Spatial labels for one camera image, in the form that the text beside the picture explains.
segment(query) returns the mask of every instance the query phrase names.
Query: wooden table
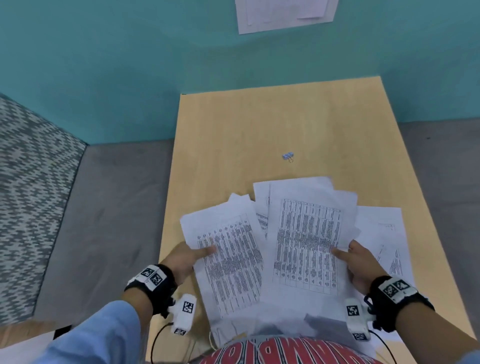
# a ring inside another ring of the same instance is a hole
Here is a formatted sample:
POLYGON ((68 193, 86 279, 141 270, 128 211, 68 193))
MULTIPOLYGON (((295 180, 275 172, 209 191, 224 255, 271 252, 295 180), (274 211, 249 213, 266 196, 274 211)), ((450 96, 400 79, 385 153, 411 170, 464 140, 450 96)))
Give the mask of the wooden table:
MULTIPOLYGON (((418 288, 474 336, 380 77, 181 95, 160 259, 183 240, 182 215, 231 192, 254 198, 257 181, 309 176, 332 176, 359 205, 401 207, 418 288)), ((201 297, 194 277, 179 291, 201 297)), ((152 320, 148 353, 163 323, 152 320)), ((195 357, 208 332, 200 304, 190 336, 162 333, 154 361, 186 361, 192 349, 195 357)), ((403 344, 389 346, 397 362, 414 363, 403 344)))

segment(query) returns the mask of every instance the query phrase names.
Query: person's right hand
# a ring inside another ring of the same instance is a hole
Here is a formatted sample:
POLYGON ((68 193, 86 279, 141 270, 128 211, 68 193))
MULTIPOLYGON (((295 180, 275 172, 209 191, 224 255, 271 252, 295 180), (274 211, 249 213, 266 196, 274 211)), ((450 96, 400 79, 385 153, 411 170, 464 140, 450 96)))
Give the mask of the person's right hand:
POLYGON ((368 294, 375 278, 388 276, 373 254, 358 241, 352 240, 348 252, 332 249, 332 254, 348 265, 353 286, 361 293, 368 294))

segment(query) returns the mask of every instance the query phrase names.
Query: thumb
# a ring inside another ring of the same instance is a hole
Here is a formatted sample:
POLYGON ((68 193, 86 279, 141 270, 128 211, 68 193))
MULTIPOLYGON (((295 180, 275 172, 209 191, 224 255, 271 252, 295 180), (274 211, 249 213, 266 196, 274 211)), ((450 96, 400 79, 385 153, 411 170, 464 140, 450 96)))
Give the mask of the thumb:
POLYGON ((332 249, 332 254, 338 259, 343 260, 344 262, 348 262, 348 258, 350 257, 349 252, 344 252, 343 250, 337 248, 332 249))
POLYGON ((195 259, 196 260, 205 258, 206 256, 212 255, 215 252, 216 252, 216 246, 215 245, 211 245, 211 246, 208 246, 208 247, 202 248, 202 249, 194 249, 193 250, 193 253, 195 254, 195 259))

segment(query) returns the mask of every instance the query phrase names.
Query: wrist strap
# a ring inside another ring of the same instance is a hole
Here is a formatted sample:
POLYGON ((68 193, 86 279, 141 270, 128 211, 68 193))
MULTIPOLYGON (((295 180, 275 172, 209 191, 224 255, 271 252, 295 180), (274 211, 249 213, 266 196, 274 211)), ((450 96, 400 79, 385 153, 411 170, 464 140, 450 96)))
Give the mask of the wrist strap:
POLYGON ((128 281, 125 291, 134 287, 148 296, 154 315, 161 314, 167 318, 168 307, 173 305, 172 295, 178 287, 169 267, 163 264, 149 265, 128 281))
POLYGON ((395 331, 396 317, 400 310, 409 303, 420 302, 435 311, 430 301, 423 297, 415 287, 401 278, 391 276, 376 278, 364 301, 369 306, 368 311, 376 316, 373 328, 383 329, 386 332, 395 331))

